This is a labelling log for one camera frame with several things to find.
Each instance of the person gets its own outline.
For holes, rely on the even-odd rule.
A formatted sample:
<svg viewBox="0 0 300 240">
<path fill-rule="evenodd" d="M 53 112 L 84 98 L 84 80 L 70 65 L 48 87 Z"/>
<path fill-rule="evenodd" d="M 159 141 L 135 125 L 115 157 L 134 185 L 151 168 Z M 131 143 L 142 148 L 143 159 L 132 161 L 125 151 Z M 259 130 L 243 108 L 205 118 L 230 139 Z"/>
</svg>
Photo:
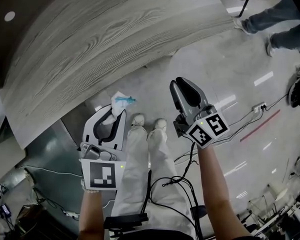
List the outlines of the person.
<svg viewBox="0 0 300 240">
<path fill-rule="evenodd" d="M 289 20 L 300 20 L 300 0 L 281 0 L 274 7 L 252 15 L 246 20 L 234 19 L 235 28 L 255 34 Z M 288 31 L 275 33 L 266 41 L 266 53 L 272 57 L 276 49 L 300 50 L 300 24 Z"/>
<path fill-rule="evenodd" d="M 143 127 L 145 118 L 138 114 L 132 121 L 127 136 L 127 161 L 118 189 L 111 216 L 139 214 L 147 193 L 149 153 L 152 170 L 151 183 L 162 177 L 177 175 L 174 160 L 169 153 L 167 141 L 167 122 L 158 119 L 154 130 L 148 135 Z M 221 167 L 212 146 L 204 149 L 198 147 L 198 159 L 201 171 L 203 199 L 211 221 L 216 239 L 254 239 L 241 224 L 232 210 L 229 191 Z M 168 182 L 162 179 L 151 189 L 151 198 L 160 206 L 148 202 L 145 212 L 149 221 L 127 232 L 119 240 L 163 239 L 197 239 L 194 226 L 184 216 L 168 208 L 171 207 L 188 218 L 190 208 L 179 192 L 177 184 L 162 186 Z M 79 219 L 79 240 L 103 240 L 103 210 L 101 192 L 83 195 Z"/>
</svg>

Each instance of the hand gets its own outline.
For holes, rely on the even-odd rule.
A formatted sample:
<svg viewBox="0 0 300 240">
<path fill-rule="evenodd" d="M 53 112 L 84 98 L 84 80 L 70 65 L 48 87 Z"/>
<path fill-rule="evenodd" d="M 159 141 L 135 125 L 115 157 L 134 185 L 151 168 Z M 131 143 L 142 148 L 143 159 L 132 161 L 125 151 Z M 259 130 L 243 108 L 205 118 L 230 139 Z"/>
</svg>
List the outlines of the hand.
<svg viewBox="0 0 300 240">
<path fill-rule="evenodd" d="M 81 186 L 82 186 L 83 191 L 87 192 L 89 194 L 93 194 L 93 193 L 98 193 L 99 192 L 99 190 L 88 190 L 88 189 L 86 189 L 86 183 L 85 183 L 85 179 L 84 178 L 81 179 Z"/>
</svg>

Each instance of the floor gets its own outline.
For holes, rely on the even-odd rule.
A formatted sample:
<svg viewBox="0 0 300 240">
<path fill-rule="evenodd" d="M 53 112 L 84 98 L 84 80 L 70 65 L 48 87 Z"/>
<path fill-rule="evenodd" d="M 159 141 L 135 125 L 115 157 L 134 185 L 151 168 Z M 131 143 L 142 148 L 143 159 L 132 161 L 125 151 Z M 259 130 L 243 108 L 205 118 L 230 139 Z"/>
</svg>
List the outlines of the floor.
<svg viewBox="0 0 300 240">
<path fill-rule="evenodd" d="M 251 0 L 243 18 L 271 7 L 278 1 Z M 227 9 L 240 6 L 232 0 L 222 2 Z M 280 32 L 296 24 L 294 21 L 284 22 L 255 35 L 245 35 L 242 31 L 233 29 L 211 36 L 178 50 L 172 57 L 163 57 L 148 64 L 147 68 L 130 73 L 87 100 L 82 106 L 91 113 L 97 106 L 109 104 L 111 96 L 117 91 L 132 96 L 136 102 L 126 109 L 126 133 L 132 116 L 136 113 L 145 114 L 147 129 L 153 126 L 157 118 L 165 118 L 168 122 L 167 145 L 171 155 L 178 158 L 190 150 L 191 143 L 187 139 L 178 138 L 173 127 L 178 111 L 169 90 L 171 80 L 185 77 L 193 81 L 202 88 L 208 101 L 222 112 L 227 123 L 231 125 L 250 112 L 253 106 L 265 102 L 269 107 L 287 93 L 295 68 L 300 65 L 300 51 L 282 49 L 278 50 L 273 58 L 268 57 L 265 39 L 269 33 Z M 259 80 L 267 76 L 269 77 L 267 80 L 263 82 Z M 231 126 L 230 132 L 234 133 L 244 123 L 259 117 L 259 113 L 250 113 L 242 121 Z M 68 120 L 66 126 L 72 121 L 71 118 L 68 115 L 64 120 L 65 122 Z M 263 122 L 266 123 L 242 140 Z M 58 121 L 30 144 L 30 159 L 24 164 L 79 173 L 75 144 L 78 140 L 70 143 L 71 138 L 66 136 L 65 125 Z M 82 127 L 81 122 L 77 131 L 81 131 Z M 292 108 L 283 99 L 231 141 L 216 144 L 214 150 L 224 172 L 231 204 L 236 213 L 243 213 L 249 200 L 262 196 L 267 191 L 267 184 L 276 189 L 288 186 L 289 192 L 281 201 L 288 202 L 292 196 L 296 196 L 300 188 L 298 178 L 289 180 L 295 160 L 300 155 L 300 107 Z M 42 152 L 45 152 L 45 164 L 40 159 Z M 183 161 L 185 160 L 176 162 L 178 174 L 182 174 L 187 165 L 187 162 Z M 56 176 L 37 170 L 32 172 L 38 188 L 41 188 L 45 195 L 66 209 L 79 212 L 82 190 L 77 178 Z M 195 163 L 191 165 L 186 178 L 194 186 L 199 205 L 203 204 L 200 171 Z M 107 193 L 109 196 L 103 197 L 104 204 L 108 199 L 113 199 L 113 194 Z M 274 199 L 267 195 L 267 201 L 271 204 Z M 110 203 L 104 210 L 105 216 L 110 214 L 112 205 L 113 203 Z M 76 221 L 65 218 L 60 213 L 56 217 L 73 232 L 77 230 Z M 205 236 L 212 234 L 207 216 L 201 219 L 201 227 Z"/>
</svg>

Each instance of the wire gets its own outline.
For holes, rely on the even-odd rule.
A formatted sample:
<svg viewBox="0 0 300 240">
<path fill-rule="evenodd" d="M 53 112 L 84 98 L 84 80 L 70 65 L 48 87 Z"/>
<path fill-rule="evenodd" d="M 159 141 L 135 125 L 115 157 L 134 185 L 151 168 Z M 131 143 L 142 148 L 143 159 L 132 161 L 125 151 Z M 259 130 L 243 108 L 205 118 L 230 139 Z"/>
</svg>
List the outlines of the wire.
<svg viewBox="0 0 300 240">
<path fill-rule="evenodd" d="M 260 120 L 260 119 L 263 117 L 263 115 L 264 115 L 264 110 L 262 110 L 261 116 L 260 116 L 258 119 L 246 123 L 244 126 L 240 127 L 235 133 L 233 133 L 232 135 L 230 135 L 228 138 L 220 139 L 220 140 L 217 140 L 217 141 L 215 141 L 215 142 L 213 142 L 213 143 L 223 142 L 223 141 L 227 141 L 227 140 L 231 139 L 231 138 L 234 137 L 237 133 L 239 133 L 240 130 L 245 129 L 248 125 L 251 125 L 251 124 L 253 124 L 254 122 Z"/>
<path fill-rule="evenodd" d="M 16 169 L 22 169 L 22 168 L 33 168 L 33 169 L 39 169 L 39 170 L 47 171 L 47 172 L 54 173 L 54 174 L 72 175 L 72 176 L 76 176 L 76 177 L 79 177 L 79 178 L 83 178 L 83 176 L 78 175 L 78 174 L 74 174 L 74 173 L 71 173 L 71 172 L 58 172 L 58 171 L 49 170 L 49 169 L 45 169 L 45 168 L 35 167 L 35 166 L 32 166 L 32 165 L 24 165 L 24 166 L 20 166 Z"/>
<path fill-rule="evenodd" d="M 15 226 L 13 225 L 12 222 L 9 221 L 9 218 L 7 218 L 6 216 L 3 216 L 3 220 L 6 222 L 10 231 L 12 231 L 12 232 L 15 231 Z"/>
<path fill-rule="evenodd" d="M 246 129 L 246 128 L 243 127 L 240 131 L 238 131 L 236 134 L 234 134 L 234 135 L 232 136 L 231 139 L 229 139 L 229 140 L 227 140 L 227 141 L 225 141 L 225 142 L 222 142 L 222 143 L 218 144 L 217 146 L 220 146 L 220 145 L 222 145 L 222 144 L 231 142 L 238 134 L 240 134 L 240 133 L 241 133 L 242 131 L 244 131 L 245 129 Z"/>
<path fill-rule="evenodd" d="M 203 235 L 202 235 L 202 231 L 201 231 L 201 227 L 200 227 L 199 208 L 198 208 L 198 207 L 199 207 L 199 204 L 198 204 L 198 201 L 197 201 L 197 198 L 196 198 L 196 194 L 195 194 L 195 190 L 194 190 L 194 188 L 193 188 L 193 185 L 191 184 L 191 182 L 190 182 L 188 179 L 185 178 L 185 176 L 186 176 L 186 174 L 187 174 L 187 172 L 188 172 L 188 170 L 189 170 L 190 165 L 191 165 L 192 163 L 197 163 L 197 161 L 192 160 L 192 158 L 193 158 L 193 152 L 194 152 L 194 147 L 195 147 L 196 143 L 193 142 L 192 140 L 191 140 L 191 142 L 192 142 L 192 145 L 191 145 L 191 150 L 190 150 L 190 158 L 189 158 L 188 164 L 187 164 L 187 166 L 186 166 L 186 168 L 185 168 L 185 170 L 184 170 L 183 175 L 182 175 L 182 176 L 173 176 L 173 177 L 162 177 L 162 178 L 157 179 L 157 180 L 150 186 L 150 188 L 148 188 L 149 191 L 150 191 L 150 195 L 149 195 L 148 198 L 149 198 L 150 201 L 151 201 L 152 203 L 154 203 L 155 205 L 169 208 L 169 209 L 174 210 L 175 212 L 179 213 L 179 214 L 182 215 L 183 217 L 185 217 L 185 218 L 186 218 L 188 221 L 190 221 L 191 224 L 193 225 L 193 227 L 194 227 L 194 229 L 195 229 L 195 233 L 196 233 L 197 238 L 200 239 L 200 240 L 202 240 L 202 239 L 203 239 Z M 172 184 L 179 184 L 179 185 L 182 187 L 182 189 L 185 191 L 185 193 L 186 193 L 186 195 L 187 195 L 187 197 L 188 197 L 188 200 L 189 200 L 189 202 L 190 202 L 190 205 L 192 206 L 192 202 L 191 202 L 191 200 L 190 200 L 190 197 L 189 197 L 188 193 L 186 192 L 186 190 L 184 189 L 184 187 L 180 184 L 180 182 L 186 183 L 186 184 L 189 186 L 189 188 L 190 188 L 190 190 L 191 190 L 191 193 L 192 193 L 192 196 L 193 196 L 193 200 L 194 200 L 194 203 L 195 203 L 195 207 L 196 207 L 196 209 L 194 210 L 194 214 L 193 214 L 194 223 L 193 223 L 186 215 L 184 215 L 184 214 L 181 213 L 180 211 L 178 211 L 178 210 L 176 210 L 176 209 L 174 209 L 174 208 L 172 208 L 172 207 L 169 207 L 169 206 L 166 206 L 166 205 L 163 205 L 163 204 L 159 204 L 159 203 L 156 203 L 156 202 L 153 201 L 151 189 L 154 187 L 154 185 L 155 185 L 158 181 L 160 181 L 160 180 L 162 180 L 162 179 L 170 180 L 169 182 L 162 184 L 163 187 L 166 187 L 166 186 L 172 185 Z"/>
<path fill-rule="evenodd" d="M 54 209 L 57 209 L 58 207 L 61 209 L 61 211 L 63 212 L 63 214 L 69 216 L 70 218 L 74 219 L 75 221 L 79 221 L 78 219 L 76 219 L 74 216 L 71 216 L 67 211 L 66 209 L 60 205 L 59 203 L 57 203 L 56 201 L 53 201 L 49 198 L 39 198 L 38 197 L 38 194 L 37 194 L 37 191 L 35 189 L 33 189 L 35 195 L 36 195 L 36 201 L 37 201 L 37 205 L 40 205 L 42 204 L 43 202 L 47 202 L 52 208 Z"/>
<path fill-rule="evenodd" d="M 24 236 L 25 236 L 26 234 L 28 234 L 31 230 L 33 230 L 37 224 L 38 224 L 38 222 L 35 223 L 35 225 L 34 225 L 32 228 L 30 228 L 27 232 L 25 232 L 25 233 L 22 235 L 22 237 L 24 237 Z"/>
<path fill-rule="evenodd" d="M 195 158 L 197 155 L 198 155 L 198 152 L 197 152 L 197 153 L 194 153 L 193 156 L 192 156 L 192 158 Z M 189 159 L 189 158 L 187 158 L 186 160 L 184 160 L 184 161 L 182 161 L 182 162 L 180 162 L 180 163 L 176 163 L 175 166 L 179 166 L 179 165 L 184 164 L 185 162 L 188 161 L 188 159 Z"/>
<path fill-rule="evenodd" d="M 177 159 L 174 160 L 174 162 L 179 161 L 181 158 L 186 157 L 186 156 L 190 156 L 190 151 L 184 153 L 183 155 L 179 156 Z"/>
<path fill-rule="evenodd" d="M 184 137 L 184 138 L 186 138 L 186 139 L 188 139 L 189 141 L 191 141 L 192 143 L 194 143 L 193 142 L 193 140 L 192 139 L 190 139 L 189 137 L 187 137 L 187 136 L 184 136 L 184 135 L 181 135 L 182 137 Z"/>
<path fill-rule="evenodd" d="M 269 108 L 265 108 L 265 111 L 269 111 L 272 107 L 274 107 L 275 105 L 277 105 L 277 103 L 279 101 L 281 101 L 284 97 L 288 96 L 288 94 L 285 94 L 284 96 L 282 96 L 280 99 L 278 99 L 275 103 L 273 103 Z"/>
<path fill-rule="evenodd" d="M 236 121 L 236 122 L 230 124 L 229 127 L 241 122 L 243 119 L 245 119 L 247 116 L 249 116 L 252 112 L 253 111 L 250 111 L 248 114 L 246 114 L 244 117 L 242 117 L 239 121 Z"/>
<path fill-rule="evenodd" d="M 158 181 L 163 180 L 163 179 L 172 180 L 172 178 L 169 178 L 169 177 L 158 178 L 158 179 L 151 185 L 151 189 L 154 187 L 154 185 L 155 185 Z M 164 205 L 164 204 L 160 204 L 160 203 L 155 202 L 155 201 L 152 199 L 152 193 L 151 193 L 151 195 L 149 196 L 149 199 L 150 199 L 150 201 L 151 201 L 154 205 L 161 206 L 161 207 L 165 207 L 165 208 L 169 208 L 169 209 L 171 209 L 171 210 L 177 212 L 178 214 L 182 215 L 183 217 L 185 217 L 185 218 L 192 224 L 192 226 L 194 227 L 194 230 L 195 230 L 195 233 L 197 234 L 197 237 L 200 238 L 200 239 L 202 239 L 202 233 L 201 233 L 201 235 L 200 235 L 200 233 L 199 233 L 199 230 L 201 231 L 201 229 L 198 229 L 198 225 L 197 225 L 197 222 L 196 222 L 196 221 L 195 221 L 195 224 L 194 224 L 194 223 L 191 221 L 191 219 L 189 219 L 189 218 L 188 218 L 186 215 L 184 215 L 182 212 L 180 212 L 180 211 L 178 211 L 178 210 L 176 210 L 176 209 L 174 209 L 174 208 L 172 208 L 172 207 L 170 207 L 170 206 L 167 206 L 167 205 Z"/>
<path fill-rule="evenodd" d="M 114 202 L 115 200 L 109 200 L 108 201 L 108 203 L 104 206 L 104 207 L 102 207 L 102 209 L 104 209 L 104 208 L 106 208 L 109 204 L 110 204 L 110 202 Z"/>
</svg>

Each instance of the red line on floor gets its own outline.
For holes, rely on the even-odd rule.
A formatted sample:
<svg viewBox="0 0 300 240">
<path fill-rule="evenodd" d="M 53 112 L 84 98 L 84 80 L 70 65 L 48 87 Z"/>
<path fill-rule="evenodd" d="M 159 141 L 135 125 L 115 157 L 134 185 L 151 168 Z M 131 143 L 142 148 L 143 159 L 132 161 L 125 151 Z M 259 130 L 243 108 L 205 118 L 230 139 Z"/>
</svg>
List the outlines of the red line on floor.
<svg viewBox="0 0 300 240">
<path fill-rule="evenodd" d="M 244 136 L 242 139 L 240 139 L 240 142 L 244 141 L 246 138 L 248 138 L 251 134 L 258 131 L 262 126 L 264 126 L 266 123 L 268 123 L 272 118 L 274 118 L 278 113 L 280 112 L 280 109 L 275 112 L 272 116 L 270 116 L 267 120 L 265 120 L 262 124 L 260 124 L 257 128 L 255 128 L 253 131 L 248 133 L 246 136 Z"/>
</svg>

